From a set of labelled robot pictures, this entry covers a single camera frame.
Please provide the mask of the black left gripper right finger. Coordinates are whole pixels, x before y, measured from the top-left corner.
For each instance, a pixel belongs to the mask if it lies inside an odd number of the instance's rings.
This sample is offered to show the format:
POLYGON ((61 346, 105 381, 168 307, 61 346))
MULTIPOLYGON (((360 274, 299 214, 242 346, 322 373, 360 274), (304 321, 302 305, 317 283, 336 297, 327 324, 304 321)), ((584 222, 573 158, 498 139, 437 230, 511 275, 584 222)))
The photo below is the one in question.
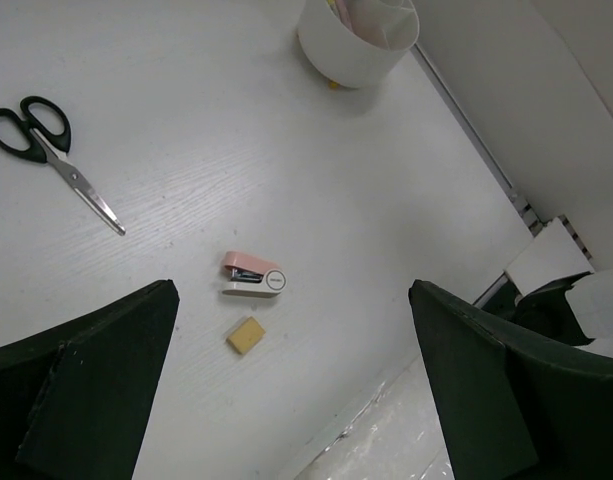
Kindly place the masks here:
POLYGON ((456 478, 613 479, 613 358, 429 281, 409 301, 456 478))

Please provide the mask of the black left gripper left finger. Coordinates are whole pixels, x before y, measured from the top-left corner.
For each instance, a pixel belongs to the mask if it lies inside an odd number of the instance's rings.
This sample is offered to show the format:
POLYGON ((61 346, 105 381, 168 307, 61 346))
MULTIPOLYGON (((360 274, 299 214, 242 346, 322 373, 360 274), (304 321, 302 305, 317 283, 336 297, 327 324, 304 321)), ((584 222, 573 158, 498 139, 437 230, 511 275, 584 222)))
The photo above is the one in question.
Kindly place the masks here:
POLYGON ((179 295, 158 280, 0 347, 0 479, 132 477, 179 295))

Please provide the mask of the small tan eraser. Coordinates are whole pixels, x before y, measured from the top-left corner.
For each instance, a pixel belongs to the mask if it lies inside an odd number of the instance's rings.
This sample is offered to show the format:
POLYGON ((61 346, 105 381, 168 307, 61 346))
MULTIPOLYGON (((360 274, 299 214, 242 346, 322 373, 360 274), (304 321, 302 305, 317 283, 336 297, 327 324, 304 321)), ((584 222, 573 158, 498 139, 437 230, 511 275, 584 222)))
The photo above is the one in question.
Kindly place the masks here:
POLYGON ((254 317, 248 317, 226 337, 226 343, 237 354, 246 355, 263 339, 265 333, 265 329, 254 317))

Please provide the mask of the pink eraser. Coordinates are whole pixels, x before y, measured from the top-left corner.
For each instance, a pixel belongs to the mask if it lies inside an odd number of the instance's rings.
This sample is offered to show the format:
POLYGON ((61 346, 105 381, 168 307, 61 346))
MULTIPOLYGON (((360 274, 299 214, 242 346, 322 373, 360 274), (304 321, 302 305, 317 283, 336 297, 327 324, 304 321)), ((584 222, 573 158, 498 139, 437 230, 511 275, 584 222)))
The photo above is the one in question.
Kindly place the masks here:
POLYGON ((238 251, 228 251, 222 261, 229 274, 224 295, 274 298, 284 291, 287 277, 276 263, 238 251))

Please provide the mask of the black handled scissors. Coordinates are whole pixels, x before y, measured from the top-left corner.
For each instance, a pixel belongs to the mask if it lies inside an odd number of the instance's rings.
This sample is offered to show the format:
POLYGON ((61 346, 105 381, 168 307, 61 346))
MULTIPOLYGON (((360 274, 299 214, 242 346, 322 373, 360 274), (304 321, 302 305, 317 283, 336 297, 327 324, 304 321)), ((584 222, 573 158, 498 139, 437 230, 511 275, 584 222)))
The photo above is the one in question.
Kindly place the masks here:
POLYGON ((0 149, 17 159, 35 164, 52 166, 69 187, 118 235, 124 236, 126 229, 115 212, 97 193, 92 184, 68 160, 72 144, 72 129, 64 111, 54 102, 40 96, 27 96, 20 101, 23 117, 8 108, 0 108, 0 120, 11 121, 29 146, 19 149, 10 146, 0 138, 0 149), (61 133, 51 132, 35 114, 31 106, 37 104, 52 110, 61 120, 61 133))

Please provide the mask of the thin pink highlighter pen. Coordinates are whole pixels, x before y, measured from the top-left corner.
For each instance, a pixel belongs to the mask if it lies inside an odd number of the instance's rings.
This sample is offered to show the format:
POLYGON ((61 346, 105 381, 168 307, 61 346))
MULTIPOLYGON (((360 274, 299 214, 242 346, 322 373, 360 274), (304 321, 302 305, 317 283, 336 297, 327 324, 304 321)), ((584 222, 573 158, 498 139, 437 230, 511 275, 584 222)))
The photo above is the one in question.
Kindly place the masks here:
POLYGON ((331 9, 335 12, 342 24, 349 29, 353 30, 351 16, 345 0, 332 0, 329 2, 331 9))

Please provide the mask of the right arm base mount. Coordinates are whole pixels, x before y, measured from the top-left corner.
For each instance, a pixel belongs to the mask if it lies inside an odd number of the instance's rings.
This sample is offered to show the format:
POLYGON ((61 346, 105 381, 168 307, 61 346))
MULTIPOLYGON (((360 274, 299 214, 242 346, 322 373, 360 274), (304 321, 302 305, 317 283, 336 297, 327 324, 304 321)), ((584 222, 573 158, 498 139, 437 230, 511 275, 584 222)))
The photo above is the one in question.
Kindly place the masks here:
POLYGON ((563 344, 590 345, 594 338, 584 334, 565 297, 577 281, 588 275, 590 272, 583 272, 553 280, 531 292, 519 301, 510 321, 563 344))

